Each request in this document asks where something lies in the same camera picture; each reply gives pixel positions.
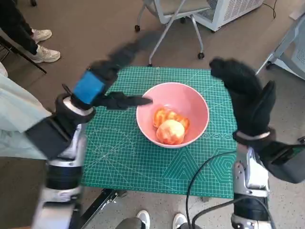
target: blue sensor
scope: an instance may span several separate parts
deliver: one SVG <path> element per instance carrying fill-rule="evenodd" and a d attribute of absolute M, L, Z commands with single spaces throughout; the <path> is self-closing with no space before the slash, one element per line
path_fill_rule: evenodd
<path fill-rule="evenodd" d="M 94 98 L 103 91 L 105 84 L 90 72 L 85 71 L 76 84 L 73 94 L 85 104 L 91 104 Z"/>

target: light green jacket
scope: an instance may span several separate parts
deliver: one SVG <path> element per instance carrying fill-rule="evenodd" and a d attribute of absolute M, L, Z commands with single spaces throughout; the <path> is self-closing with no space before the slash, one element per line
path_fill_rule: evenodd
<path fill-rule="evenodd" d="M 51 113 L 7 77 L 0 63 L 0 156 L 46 159 L 24 132 Z"/>

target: black pants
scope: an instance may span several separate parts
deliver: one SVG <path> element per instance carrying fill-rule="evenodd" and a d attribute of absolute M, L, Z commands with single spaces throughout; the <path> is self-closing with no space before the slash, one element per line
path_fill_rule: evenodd
<path fill-rule="evenodd" d="M 145 224 L 139 218 L 127 218 L 124 219 L 115 229 L 145 229 Z M 178 229 L 189 229 L 187 223 L 182 224 Z"/>
<path fill-rule="evenodd" d="M 32 29 L 13 0 L 0 0 L 0 28 L 25 50 L 36 54 L 38 46 L 31 37 Z"/>

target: person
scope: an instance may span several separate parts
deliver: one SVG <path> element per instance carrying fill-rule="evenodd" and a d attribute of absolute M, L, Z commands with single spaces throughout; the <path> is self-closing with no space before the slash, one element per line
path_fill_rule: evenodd
<path fill-rule="evenodd" d="M 32 94 L 8 78 L 0 63 L 0 156 L 45 160 L 24 132 L 50 115 Z"/>
<path fill-rule="evenodd" d="M 32 29 L 17 9 L 13 0 L 0 1 L 0 28 L 17 44 L 29 52 L 35 63 L 55 62 L 60 59 L 59 51 L 47 49 L 37 43 L 52 36 L 51 30 Z"/>
<path fill-rule="evenodd" d="M 137 217 L 124 219 L 115 229 L 149 229 L 151 225 L 150 217 L 147 211 L 142 210 L 137 214 Z M 185 215 L 178 213 L 173 218 L 173 229 L 188 229 Z"/>

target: black cable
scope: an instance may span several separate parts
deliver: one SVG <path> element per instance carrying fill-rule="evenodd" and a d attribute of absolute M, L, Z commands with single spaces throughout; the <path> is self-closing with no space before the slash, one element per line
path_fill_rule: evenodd
<path fill-rule="evenodd" d="M 269 216 L 270 223 L 271 223 L 271 228 L 272 228 L 272 229 L 276 229 L 275 222 L 274 222 L 273 217 L 272 217 L 272 215 L 271 215 L 271 213 L 270 213 L 268 207 L 266 206 L 266 204 L 263 203 L 260 199 L 257 199 L 256 197 L 250 197 L 250 196 L 248 196 L 248 197 L 240 197 L 240 198 L 238 198 L 238 199 L 233 199 L 233 200 L 230 200 L 230 201 L 225 202 L 225 203 L 223 203 L 223 204 L 219 204 L 219 205 L 210 207 L 210 208 L 208 208 L 208 209 L 205 209 L 205 210 L 199 212 L 197 215 L 194 216 L 194 218 L 193 218 L 193 220 L 192 220 L 192 227 L 195 228 L 196 220 L 197 220 L 199 217 L 203 216 L 204 214 L 206 214 L 206 213 L 208 213 L 208 212 L 210 212 L 210 211 L 214 211 L 214 210 L 217 210 L 217 209 L 219 209 L 219 208 L 223 208 L 223 207 L 229 206 L 229 205 L 231 205 L 231 204 L 237 203 L 237 202 L 239 202 L 239 201 L 241 201 L 241 200 L 243 200 L 243 199 L 255 199 L 258 203 L 260 203 L 260 204 L 263 206 L 263 208 L 265 209 L 265 211 L 267 212 L 268 216 Z"/>
<path fill-rule="evenodd" d="M 195 215 L 195 217 L 193 218 L 192 223 L 191 223 L 191 221 L 190 221 L 190 215 L 189 215 L 188 202 L 189 202 L 189 197 L 190 197 L 192 185 L 194 184 L 194 182 L 195 182 L 195 180 L 196 180 L 198 174 L 201 172 L 201 170 L 203 169 L 203 167 L 204 167 L 205 165 L 207 165 L 211 160 L 213 160 L 213 159 L 215 159 L 215 158 L 217 158 L 217 157 L 219 157 L 219 156 L 223 156 L 223 155 L 227 155 L 227 154 L 233 154 L 233 153 L 235 153 L 235 151 L 226 152 L 226 153 L 222 153 L 222 154 L 218 154 L 218 155 L 215 155 L 215 156 L 213 156 L 213 157 L 207 159 L 207 160 L 203 163 L 203 165 L 198 169 L 198 171 L 195 173 L 194 177 L 192 178 L 192 180 L 191 180 L 191 182 L 190 182 L 190 184 L 189 184 L 189 186 L 188 186 L 188 189 L 187 189 L 187 193 L 186 193 L 186 202 L 185 202 L 186 218 L 187 218 L 187 223 L 188 223 L 189 229 L 195 229 L 195 222 L 196 222 L 196 220 L 197 220 L 200 216 L 202 216 L 202 215 L 204 215 L 204 214 L 206 214 L 206 213 L 208 213 L 208 212 L 210 212 L 210 211 L 213 211 L 213 210 L 216 210 L 216 209 L 219 209 L 219 208 L 226 207 L 226 206 L 228 206 L 228 205 L 234 204 L 234 203 L 236 203 L 236 202 L 238 202 L 238 201 L 241 201 L 241 200 L 243 200 L 243 199 L 252 199 L 252 198 L 255 199 L 257 202 L 259 202 L 259 203 L 263 206 L 263 208 L 265 209 L 265 211 L 267 212 L 267 214 L 268 214 L 268 216 L 269 216 L 269 219 L 270 219 L 270 223 L 271 223 L 272 229 L 276 229 L 275 222 L 274 222 L 274 220 L 273 220 L 273 217 L 272 217 L 270 211 L 268 210 L 268 207 L 267 207 L 261 200 L 257 199 L 256 197 L 251 197 L 251 196 L 248 196 L 248 197 L 240 197 L 240 198 L 238 198 L 238 199 L 233 199 L 233 200 L 230 200 L 230 201 L 225 202 L 225 203 L 223 203 L 223 204 L 219 204 L 219 205 L 210 207 L 210 208 L 208 208 L 208 209 L 205 209 L 205 210 L 199 212 L 197 215 Z"/>
<path fill-rule="evenodd" d="M 186 202 L 185 202 L 185 211 L 186 211 L 186 218 L 187 218 L 187 223 L 189 225 L 189 229 L 192 229 L 192 225 L 191 225 L 191 220 L 190 220 L 190 215 L 189 215 L 189 197 L 190 197 L 190 193 L 191 193 L 191 188 L 192 185 L 194 183 L 194 181 L 196 180 L 198 174 L 201 172 L 202 168 L 209 163 L 209 161 L 219 157 L 219 156 L 223 156 L 223 155 L 227 155 L 227 154 L 234 154 L 236 151 L 232 151 L 232 152 L 226 152 L 226 153 L 222 153 L 222 154 L 218 154 L 215 155 L 213 157 L 210 157 L 209 159 L 207 159 L 204 164 L 198 169 L 198 171 L 195 173 L 194 177 L 192 178 L 189 187 L 187 189 L 187 193 L 186 193 Z"/>
<path fill-rule="evenodd" d="M 277 2 L 277 0 L 275 0 L 275 3 L 274 3 L 274 5 L 273 5 L 273 7 L 270 6 L 270 5 L 268 5 L 268 4 L 266 4 L 266 3 L 263 3 L 263 5 L 269 7 L 269 8 L 271 8 L 271 9 L 273 10 L 273 19 L 276 18 L 276 12 L 275 12 L 275 5 L 276 5 L 276 2 Z"/>

